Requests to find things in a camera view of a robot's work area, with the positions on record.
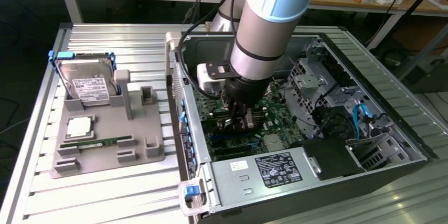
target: floor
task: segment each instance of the floor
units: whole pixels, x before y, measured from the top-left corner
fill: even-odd
[[[181,23],[187,2],[79,0],[85,23]],[[201,4],[201,16],[213,4]],[[381,14],[308,10],[300,25],[345,26],[360,41],[375,33]],[[29,118],[59,23],[69,22],[63,0],[0,0],[0,131]],[[0,202],[17,158],[27,122],[0,134]]]

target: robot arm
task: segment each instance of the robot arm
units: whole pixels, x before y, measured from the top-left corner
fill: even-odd
[[[227,80],[227,96],[244,111],[261,99],[309,0],[245,0]]]

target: blue clip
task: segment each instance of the blue clip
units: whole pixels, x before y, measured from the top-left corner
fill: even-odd
[[[59,74],[57,68],[56,68],[56,63],[55,63],[55,51],[53,50],[48,51],[48,62],[53,66],[55,72]]]
[[[59,52],[57,53],[57,56],[56,56],[56,59],[59,60],[72,60],[75,57],[75,53],[73,52]]]
[[[369,118],[373,118],[373,114],[369,111],[369,108],[365,106],[365,104],[360,103],[353,108],[353,124],[356,128],[356,139],[359,139],[359,124],[357,124],[357,110],[361,108],[363,115],[367,115]]]
[[[187,186],[184,194],[185,194],[185,198],[191,198],[201,194],[199,186]]]
[[[113,68],[113,70],[117,70],[116,57],[115,57],[115,53],[113,52],[109,52],[109,59],[111,59],[111,62],[112,62],[112,68]]]
[[[179,120],[183,122],[183,121],[184,121],[184,118],[185,118],[185,112],[183,112],[183,113],[180,114]]]

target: power supply label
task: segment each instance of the power supply label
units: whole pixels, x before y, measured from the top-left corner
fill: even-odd
[[[81,102],[109,99],[104,78],[73,79],[72,82]]]
[[[280,153],[255,159],[267,188],[303,181],[291,153]]]

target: sticker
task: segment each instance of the sticker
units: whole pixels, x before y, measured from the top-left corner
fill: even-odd
[[[231,163],[231,168],[232,168],[232,172],[236,171],[236,170],[244,170],[244,169],[248,169],[248,165],[247,165],[247,161],[243,160],[243,161],[237,161],[237,162],[232,162]]]
[[[104,78],[75,79],[72,82],[81,102],[109,99]]]
[[[257,163],[264,186],[267,188],[303,181],[289,152],[257,157],[255,161]]]

